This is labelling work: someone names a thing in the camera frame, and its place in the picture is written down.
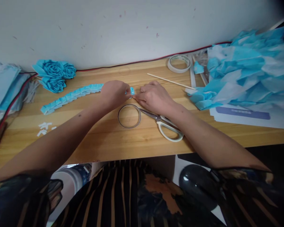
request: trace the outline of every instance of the blue paper rose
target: blue paper rose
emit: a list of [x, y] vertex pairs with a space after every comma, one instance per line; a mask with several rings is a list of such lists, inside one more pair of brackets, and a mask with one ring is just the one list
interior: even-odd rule
[[76, 68], [73, 64], [69, 64], [66, 61], [61, 62], [63, 65], [63, 77], [64, 79], [72, 79], [76, 75]]
[[39, 82], [46, 90], [49, 90], [53, 93], [62, 92], [66, 87], [65, 80], [62, 78], [43, 77]]
[[64, 76], [64, 67], [59, 61], [38, 60], [36, 65], [33, 65], [33, 68], [40, 76], [47, 75], [60, 78]]
[[66, 87], [65, 79], [72, 79], [76, 75], [74, 65], [66, 61], [38, 60], [33, 68], [42, 77], [40, 84], [53, 93], [62, 92]]

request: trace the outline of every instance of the white wall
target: white wall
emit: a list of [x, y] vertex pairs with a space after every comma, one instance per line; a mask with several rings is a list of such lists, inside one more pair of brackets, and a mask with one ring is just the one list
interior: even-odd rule
[[283, 18], [272, 0], [0, 0], [0, 61], [28, 71], [38, 59], [108, 66], [225, 41]]

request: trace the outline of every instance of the clear tape roll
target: clear tape roll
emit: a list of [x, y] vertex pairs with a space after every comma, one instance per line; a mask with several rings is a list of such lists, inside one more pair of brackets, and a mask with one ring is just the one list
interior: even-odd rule
[[[184, 61], [187, 65], [187, 67], [185, 69], [178, 69], [178, 68], [173, 67], [170, 62], [173, 61], [173, 60], [176, 60], [176, 59]], [[184, 73], [187, 70], [189, 70], [191, 65], [192, 65], [192, 63], [191, 63], [190, 59], [188, 57], [186, 57], [185, 55], [171, 56], [170, 59], [168, 60], [168, 63], [167, 63], [167, 67], [169, 68], [169, 70], [173, 71], [174, 73]]]
[[[135, 124], [134, 126], [131, 126], [131, 127], [127, 127], [127, 126], [122, 125], [121, 122], [120, 122], [120, 119], [119, 119], [119, 115], [120, 115], [121, 110], [122, 110], [124, 107], [126, 107], [126, 106], [133, 106], [133, 107], [135, 107], [136, 110], [137, 110], [138, 113], [139, 113], [139, 120], [138, 120], [138, 123]], [[132, 128], [137, 127], [137, 126], [140, 124], [140, 122], [141, 122], [141, 111], [140, 111], [139, 107], [137, 107], [137, 106], [134, 105], [134, 104], [126, 104], [126, 105], [122, 106], [122, 107], [120, 108], [119, 112], [118, 112], [118, 122], [119, 122], [119, 124], [120, 124], [123, 128], [126, 128], [126, 129], [132, 129]]]

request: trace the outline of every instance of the person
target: person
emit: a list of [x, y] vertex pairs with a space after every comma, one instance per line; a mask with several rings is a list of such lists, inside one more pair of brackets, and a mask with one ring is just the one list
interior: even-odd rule
[[[63, 187], [50, 176], [104, 115], [131, 97], [121, 81], [0, 169], [0, 226], [45, 226]], [[236, 141], [177, 104], [153, 81], [133, 98], [168, 117], [212, 168], [227, 226], [284, 226], [284, 178]], [[109, 162], [72, 198], [53, 226], [224, 226], [196, 198], [141, 160]]]

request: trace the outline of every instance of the wooden stick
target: wooden stick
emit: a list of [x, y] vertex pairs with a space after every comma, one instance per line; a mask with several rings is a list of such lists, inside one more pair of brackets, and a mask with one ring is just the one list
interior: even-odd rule
[[186, 87], [186, 88], [189, 88], [189, 89], [193, 89], [193, 90], [195, 90], [195, 88], [188, 87], [188, 86], [186, 86], [186, 85], [179, 84], [179, 83], [177, 83], [177, 82], [174, 82], [174, 81], [171, 81], [171, 80], [168, 80], [168, 79], [164, 79], [164, 78], [162, 78], [162, 77], [155, 76], [155, 75], [152, 75], [152, 74], [150, 74], [150, 73], [148, 73], [148, 75], [153, 76], [153, 77], [157, 77], [157, 78], [159, 78], [159, 79], [162, 79], [162, 80], [165, 80], [165, 81], [168, 81], [168, 82], [171, 82], [171, 83], [177, 84], [177, 85], [180, 85], [180, 86], [182, 86], [182, 87]]

